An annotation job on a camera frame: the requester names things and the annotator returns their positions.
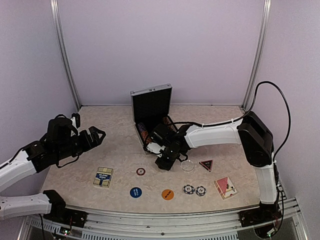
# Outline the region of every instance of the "stack of poker chips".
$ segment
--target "stack of poker chips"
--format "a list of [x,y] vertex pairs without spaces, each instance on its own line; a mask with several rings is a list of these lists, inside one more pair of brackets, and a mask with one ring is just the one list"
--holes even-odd
[[138,123],[137,127],[138,127],[138,131],[139,131],[140,134],[141,134],[143,143],[146,143],[147,145],[148,145],[149,143],[151,143],[151,142],[152,142],[152,139],[151,139],[151,137],[149,137],[149,133],[148,133],[148,131],[147,131],[146,126],[145,126],[142,122],[140,122],[140,123]]
[[171,130],[171,131],[173,131],[173,132],[176,132],[176,131],[177,131],[176,128],[175,128],[175,126],[171,123],[170,119],[169,119],[167,116],[164,117],[164,118],[162,118],[162,122],[163,122],[164,125],[166,125],[166,127],[167,127],[169,130]]

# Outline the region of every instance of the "table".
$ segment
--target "table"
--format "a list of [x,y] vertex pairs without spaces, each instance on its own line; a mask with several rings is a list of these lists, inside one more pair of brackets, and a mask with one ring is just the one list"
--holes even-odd
[[[158,169],[156,156],[146,155],[135,131],[131,106],[86,106],[80,110],[81,127],[95,126],[106,132],[101,146],[85,152],[76,163],[58,169],[51,166],[42,190],[56,190],[68,206],[125,213],[199,213],[237,209],[259,203],[259,187],[254,169],[246,160],[241,145],[204,146],[188,152],[194,162],[192,172],[185,172],[176,161],[170,171]],[[242,114],[237,106],[172,105],[173,121],[213,123]],[[60,165],[72,160],[65,159]],[[208,172],[199,162],[213,160]],[[114,170],[110,187],[93,185],[98,167]],[[138,176],[136,170],[145,168]],[[238,194],[223,200],[214,181],[229,176]],[[204,186],[206,194],[187,195],[187,184]],[[142,196],[132,198],[130,190],[139,187]],[[165,189],[174,191],[172,200],[164,200]]]

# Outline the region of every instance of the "vertical metal post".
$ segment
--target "vertical metal post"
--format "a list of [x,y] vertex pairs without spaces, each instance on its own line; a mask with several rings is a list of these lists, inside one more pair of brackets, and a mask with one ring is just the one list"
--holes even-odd
[[251,70],[248,88],[246,90],[246,93],[245,93],[245,96],[244,96],[244,99],[242,102],[242,108],[244,110],[248,109],[248,105],[250,103],[250,99],[251,99],[254,85],[256,82],[260,59],[261,59],[264,44],[265,44],[270,8],[271,8],[271,0],[264,0],[264,8],[263,8],[263,13],[262,13],[262,21],[261,21],[258,45],[257,45],[255,56],[254,56],[254,62],[253,62],[252,70]]
[[53,22],[54,26],[56,29],[56,34],[58,37],[58,42],[59,42],[59,47],[60,47],[60,52],[62,56],[62,61],[65,69],[65,73],[67,76],[67,81],[71,90],[72,98],[76,107],[76,110],[79,111],[81,108],[81,103],[79,100],[79,95],[78,91],[71,73],[70,69],[70,64],[67,56],[67,51],[66,51],[66,46],[65,46],[65,41],[64,41],[64,35],[62,31],[62,26],[61,26],[61,20],[60,20],[60,15],[59,15],[59,6],[58,6],[58,0],[50,0],[51,1],[51,11],[52,11],[52,16],[53,16]]

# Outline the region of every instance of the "red poker chip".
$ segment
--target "red poker chip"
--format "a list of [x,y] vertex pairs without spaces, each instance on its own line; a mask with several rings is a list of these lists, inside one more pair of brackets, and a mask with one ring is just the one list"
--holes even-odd
[[145,175],[146,170],[143,167],[140,167],[136,170],[136,174],[138,174],[139,176]]

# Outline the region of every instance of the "white wall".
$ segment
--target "white wall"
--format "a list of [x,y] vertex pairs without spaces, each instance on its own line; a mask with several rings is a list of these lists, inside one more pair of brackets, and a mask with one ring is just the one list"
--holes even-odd
[[260,0],[59,0],[83,105],[130,104],[130,91],[171,83],[175,104],[244,98]]
[[[38,140],[48,121],[70,115],[67,84],[49,0],[0,1],[0,163]],[[27,177],[2,196],[39,192],[47,172]],[[1,239],[17,239],[18,218],[0,222]]]
[[[273,0],[258,81],[275,82],[292,114],[292,132],[277,157],[289,197],[296,197],[312,240],[320,229],[320,1]],[[262,85],[254,111],[274,135],[287,131],[282,98]]]

